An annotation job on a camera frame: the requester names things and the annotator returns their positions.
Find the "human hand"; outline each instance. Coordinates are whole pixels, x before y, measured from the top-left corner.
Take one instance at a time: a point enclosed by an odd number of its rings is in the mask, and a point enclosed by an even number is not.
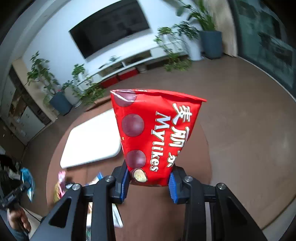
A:
[[[21,228],[18,224],[19,221],[22,222],[25,229],[27,229],[29,232],[31,231],[31,224],[25,211],[22,208],[20,208],[19,210],[7,210],[7,220],[11,228],[14,230],[21,231]]]

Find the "blue gripper pad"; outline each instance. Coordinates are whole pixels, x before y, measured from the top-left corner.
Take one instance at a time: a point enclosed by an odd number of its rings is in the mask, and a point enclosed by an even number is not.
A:
[[[177,187],[176,187],[176,181],[172,172],[170,174],[170,179],[168,181],[168,188],[170,190],[170,197],[172,198],[174,203],[177,203],[178,202]]]
[[[129,174],[128,174],[128,169],[126,169],[125,173],[124,173],[124,177],[122,180],[122,184],[121,184],[121,193],[120,193],[120,199],[123,202],[126,198],[126,195],[128,193],[128,186],[129,186]]]

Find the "screw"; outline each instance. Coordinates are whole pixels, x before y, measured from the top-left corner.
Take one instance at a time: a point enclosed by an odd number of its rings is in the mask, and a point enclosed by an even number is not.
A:
[[[113,180],[114,180],[114,177],[112,177],[112,176],[110,176],[110,175],[105,177],[105,181],[106,181],[106,182],[111,182],[111,181],[113,181]]]
[[[185,182],[191,182],[193,180],[192,176],[186,176],[184,177]]]
[[[72,186],[72,189],[73,189],[74,191],[79,190],[79,189],[80,189],[80,185],[79,185],[79,184],[74,184],[74,185]]]
[[[224,183],[218,183],[217,186],[220,190],[224,190],[226,188],[226,185]]]

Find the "television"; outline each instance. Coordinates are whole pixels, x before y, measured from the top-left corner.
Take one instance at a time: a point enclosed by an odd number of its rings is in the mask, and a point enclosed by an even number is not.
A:
[[[87,58],[109,44],[148,28],[137,0],[121,0],[84,19],[70,34]]]

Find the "round table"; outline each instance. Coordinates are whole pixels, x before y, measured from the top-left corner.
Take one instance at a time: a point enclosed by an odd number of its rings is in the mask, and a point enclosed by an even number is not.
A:
[[[61,156],[70,131],[79,124],[112,108],[110,97],[102,99],[97,107],[84,112],[65,132],[57,145],[47,173],[46,199],[53,204],[54,186],[58,179]],[[85,185],[101,172],[109,175],[124,160],[122,151],[115,157],[66,169],[66,179]],[[201,125],[196,121],[190,139],[176,159],[176,165],[184,168],[188,175],[209,184],[212,177],[209,147]],[[123,228],[116,228],[116,239],[172,241],[181,237],[184,226],[185,205],[175,205],[168,187],[143,187],[130,185],[128,195],[118,210]]]

